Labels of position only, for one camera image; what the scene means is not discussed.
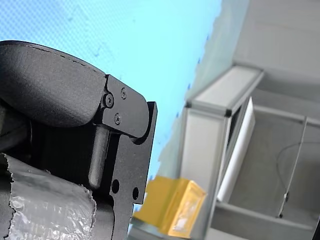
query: white wall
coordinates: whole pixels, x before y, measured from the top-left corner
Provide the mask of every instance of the white wall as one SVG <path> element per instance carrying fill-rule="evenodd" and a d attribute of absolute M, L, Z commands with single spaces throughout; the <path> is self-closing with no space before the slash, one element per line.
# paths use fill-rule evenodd
<path fill-rule="evenodd" d="M 261 89 L 320 102 L 320 1 L 251 0 L 234 61 L 266 70 Z"/>

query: yellow box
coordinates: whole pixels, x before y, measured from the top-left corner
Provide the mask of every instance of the yellow box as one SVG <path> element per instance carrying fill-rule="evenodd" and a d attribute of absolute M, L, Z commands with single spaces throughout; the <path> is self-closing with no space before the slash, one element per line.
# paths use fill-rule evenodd
<path fill-rule="evenodd" d="M 190 238 L 206 193 L 185 178 L 156 176 L 146 187 L 147 197 L 134 217 L 168 236 Z"/>

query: black leather surface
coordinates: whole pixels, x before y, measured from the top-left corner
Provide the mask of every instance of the black leather surface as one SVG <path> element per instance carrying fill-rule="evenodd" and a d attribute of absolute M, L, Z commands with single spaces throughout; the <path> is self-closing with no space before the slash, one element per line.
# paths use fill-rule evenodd
<path fill-rule="evenodd" d="M 0 98 L 29 118 L 75 127 L 95 115 L 105 74 L 74 56 L 45 46 L 0 42 Z"/>

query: silver duct tape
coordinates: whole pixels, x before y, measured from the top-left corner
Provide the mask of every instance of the silver duct tape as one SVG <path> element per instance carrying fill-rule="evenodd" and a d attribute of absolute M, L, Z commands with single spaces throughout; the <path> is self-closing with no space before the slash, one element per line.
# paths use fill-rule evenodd
<path fill-rule="evenodd" d="M 88 240 L 96 202 L 83 186 L 6 156 L 13 218 L 6 240 Z"/>

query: hole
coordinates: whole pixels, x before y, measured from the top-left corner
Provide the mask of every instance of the hole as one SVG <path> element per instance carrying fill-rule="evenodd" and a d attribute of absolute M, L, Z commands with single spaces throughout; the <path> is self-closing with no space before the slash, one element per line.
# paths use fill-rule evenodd
<path fill-rule="evenodd" d="M 139 197 L 139 188 L 135 187 L 132 191 L 132 197 L 134 200 L 137 200 Z"/>
<path fill-rule="evenodd" d="M 120 189 L 120 183 L 117 179 L 113 180 L 112 182 L 112 192 L 114 194 L 116 194 L 117 192 L 119 192 Z"/>

